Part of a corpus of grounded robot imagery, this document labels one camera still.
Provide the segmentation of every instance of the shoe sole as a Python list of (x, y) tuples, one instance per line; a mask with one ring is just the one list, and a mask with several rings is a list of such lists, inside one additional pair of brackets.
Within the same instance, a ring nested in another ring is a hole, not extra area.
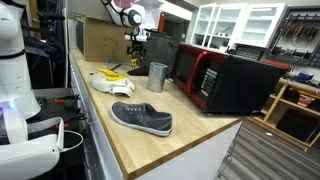
[(147, 127), (142, 127), (142, 126), (138, 126), (138, 125), (134, 125), (134, 124), (128, 124), (126, 122), (123, 122), (121, 121), (112, 111), (112, 109), (110, 110), (111, 112), (111, 115), (113, 117), (113, 119), (123, 125), (123, 126), (126, 126), (126, 127), (129, 127), (129, 128), (133, 128), (133, 129), (139, 129), (139, 130), (142, 130), (142, 131), (146, 131), (146, 132), (149, 132), (151, 134), (155, 134), (155, 135), (158, 135), (158, 136), (168, 136), (170, 133), (171, 133), (171, 130), (172, 129), (169, 129), (168, 131), (159, 131), (159, 130), (155, 130), (155, 129), (152, 129), (152, 128), (147, 128)]

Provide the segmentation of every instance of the metal cup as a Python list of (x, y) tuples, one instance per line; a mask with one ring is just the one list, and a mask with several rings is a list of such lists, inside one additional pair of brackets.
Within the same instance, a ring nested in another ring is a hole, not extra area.
[(150, 63), (147, 89), (152, 92), (162, 92), (168, 66), (161, 63)]

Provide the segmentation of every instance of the yellow object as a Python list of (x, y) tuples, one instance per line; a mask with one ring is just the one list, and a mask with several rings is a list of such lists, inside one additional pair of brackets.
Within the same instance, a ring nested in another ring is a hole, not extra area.
[(126, 77), (122, 76), (122, 77), (107, 77), (108, 81), (116, 81), (116, 80), (120, 80), (120, 79), (124, 79)]
[(108, 81), (116, 81), (116, 80), (120, 80), (120, 79), (126, 78), (125, 75), (115, 73), (114, 71), (112, 71), (110, 69), (99, 68), (99, 72), (102, 72), (106, 76), (108, 76), (107, 77)]
[(131, 59), (132, 69), (135, 69), (137, 66), (137, 60), (138, 59)]

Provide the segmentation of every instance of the gray sneaker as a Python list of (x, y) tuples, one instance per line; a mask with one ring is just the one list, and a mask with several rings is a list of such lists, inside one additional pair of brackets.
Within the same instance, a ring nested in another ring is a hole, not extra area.
[(111, 115), (117, 123), (123, 126), (140, 129), (158, 136), (168, 136), (171, 132), (171, 114), (157, 112), (147, 103), (116, 102), (111, 107)]

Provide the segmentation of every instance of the black microwave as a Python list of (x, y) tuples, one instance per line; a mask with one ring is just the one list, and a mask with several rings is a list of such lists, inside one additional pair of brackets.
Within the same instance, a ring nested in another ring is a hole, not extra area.
[(177, 50), (172, 79), (205, 113), (261, 111), (286, 70), (188, 44)]

